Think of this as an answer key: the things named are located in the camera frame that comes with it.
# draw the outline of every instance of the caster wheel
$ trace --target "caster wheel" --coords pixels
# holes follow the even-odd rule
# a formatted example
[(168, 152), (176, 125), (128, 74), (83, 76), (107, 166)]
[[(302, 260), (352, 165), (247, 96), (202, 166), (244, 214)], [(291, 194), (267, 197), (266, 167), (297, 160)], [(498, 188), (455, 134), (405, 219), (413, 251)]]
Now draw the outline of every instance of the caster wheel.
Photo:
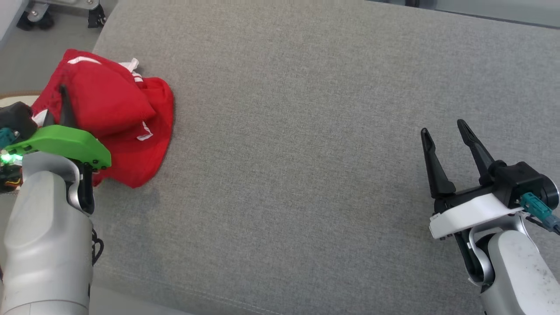
[(101, 5), (90, 10), (90, 14), (87, 18), (87, 28), (95, 29), (97, 27), (103, 27), (105, 22), (107, 22), (107, 18), (105, 17), (105, 11), (103, 11)]
[(53, 17), (49, 14), (49, 12), (45, 12), (43, 18), (37, 22), (37, 26), (42, 30), (48, 30), (54, 26)]
[(24, 31), (30, 31), (33, 28), (34, 25), (35, 24), (27, 18), (27, 13), (25, 13), (25, 12), (24, 12), (24, 14), (21, 15), (20, 20), (16, 24), (18, 29), (21, 29), (21, 30), (24, 30)]

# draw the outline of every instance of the red cloth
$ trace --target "red cloth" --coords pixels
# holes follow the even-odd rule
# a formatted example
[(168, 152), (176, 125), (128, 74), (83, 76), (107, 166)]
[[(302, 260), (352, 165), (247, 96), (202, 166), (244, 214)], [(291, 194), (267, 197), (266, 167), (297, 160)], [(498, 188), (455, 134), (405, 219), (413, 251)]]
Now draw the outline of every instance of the red cloth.
[(96, 174), (94, 183), (108, 177), (135, 188), (150, 180), (171, 138), (173, 94), (167, 83), (135, 77), (116, 62), (69, 49), (31, 107), (34, 114), (49, 109), (58, 123), (61, 84), (67, 86), (78, 127), (111, 152), (112, 166)]

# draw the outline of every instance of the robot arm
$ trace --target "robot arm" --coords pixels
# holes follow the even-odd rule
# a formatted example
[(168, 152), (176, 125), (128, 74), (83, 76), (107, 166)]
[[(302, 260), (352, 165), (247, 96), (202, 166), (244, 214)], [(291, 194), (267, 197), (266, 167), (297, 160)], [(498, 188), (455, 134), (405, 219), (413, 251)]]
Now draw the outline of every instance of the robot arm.
[(67, 196), (63, 177), (48, 170), (24, 181), (4, 239), (8, 255), (1, 315), (88, 314), (92, 223)]
[[(88, 314), (93, 264), (103, 249), (89, 219), (95, 208), (92, 174), (110, 167), (111, 157), (92, 134), (76, 127), (64, 86), (60, 93), (60, 125), (48, 113), (38, 128), (23, 103), (0, 109), (0, 147), (25, 155), (23, 184), (4, 238), (0, 315)], [(15, 183), (6, 166), (0, 162), (0, 170), (10, 171), (0, 184)], [(12, 188), (0, 185), (0, 191)]]
[(432, 236), (455, 237), (469, 280), (481, 287), (487, 315), (560, 314), (560, 285), (524, 225), (528, 220), (560, 234), (560, 221), (552, 215), (558, 189), (527, 163), (507, 166), (494, 161), (466, 122), (459, 120), (458, 127), (480, 172), (480, 186), (455, 192), (428, 130), (422, 130), (435, 199)]

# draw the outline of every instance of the black cable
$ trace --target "black cable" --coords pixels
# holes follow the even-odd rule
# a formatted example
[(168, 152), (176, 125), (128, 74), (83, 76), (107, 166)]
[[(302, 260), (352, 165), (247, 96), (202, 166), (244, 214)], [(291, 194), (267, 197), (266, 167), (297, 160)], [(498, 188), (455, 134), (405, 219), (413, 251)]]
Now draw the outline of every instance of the black cable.
[[(545, 229), (545, 230), (548, 231), (548, 228), (547, 228), (546, 226), (544, 226), (544, 224), (543, 224), (542, 222), (540, 222), (540, 221), (538, 221), (537, 219), (535, 219), (535, 216), (534, 216), (534, 215), (526, 216), (526, 217), (525, 217), (525, 220), (527, 220), (527, 221), (529, 221), (529, 222), (531, 222), (531, 223), (537, 224), (537, 225), (540, 226), (541, 228), (543, 228), (543, 229)], [(560, 235), (560, 227), (559, 227), (558, 225), (555, 225), (555, 226), (553, 227), (553, 232), (556, 233), (556, 234), (558, 234), (558, 235)]]
[(526, 217), (525, 217), (525, 220), (527, 220), (527, 221), (529, 221), (529, 222), (531, 222), (531, 223), (537, 224), (537, 225), (540, 226), (541, 228), (547, 230), (546, 226), (544, 226), (544, 224), (542, 224), (540, 221), (538, 221), (537, 219), (535, 219), (533, 215), (526, 216)]
[[(95, 229), (92, 230), (93, 235), (92, 235), (92, 241), (93, 241), (93, 252), (92, 252), (92, 259), (91, 262), (93, 265), (95, 265), (95, 263), (97, 262), (97, 260), (99, 259), (99, 257), (101, 257), (101, 254), (103, 254), (103, 249), (105, 249), (105, 244), (103, 243), (103, 240), (101, 240), (100, 238), (97, 237), (97, 232), (95, 232)], [(95, 253), (95, 245), (99, 244), (99, 251), (97, 251), (97, 254)]]

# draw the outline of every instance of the sofa cushion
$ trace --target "sofa cushion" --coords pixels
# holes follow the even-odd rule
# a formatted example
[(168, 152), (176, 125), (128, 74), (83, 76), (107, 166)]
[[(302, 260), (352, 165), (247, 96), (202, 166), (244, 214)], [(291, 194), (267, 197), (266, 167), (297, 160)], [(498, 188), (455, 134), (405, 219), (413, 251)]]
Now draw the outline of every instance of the sofa cushion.
[[(560, 180), (560, 33), (365, 1), (121, 1), (94, 53), (166, 80), (156, 177), (107, 181), (99, 285), (195, 314), (480, 314), (433, 240), (419, 132), (458, 189), (495, 158)], [(554, 274), (558, 237), (528, 225)]]

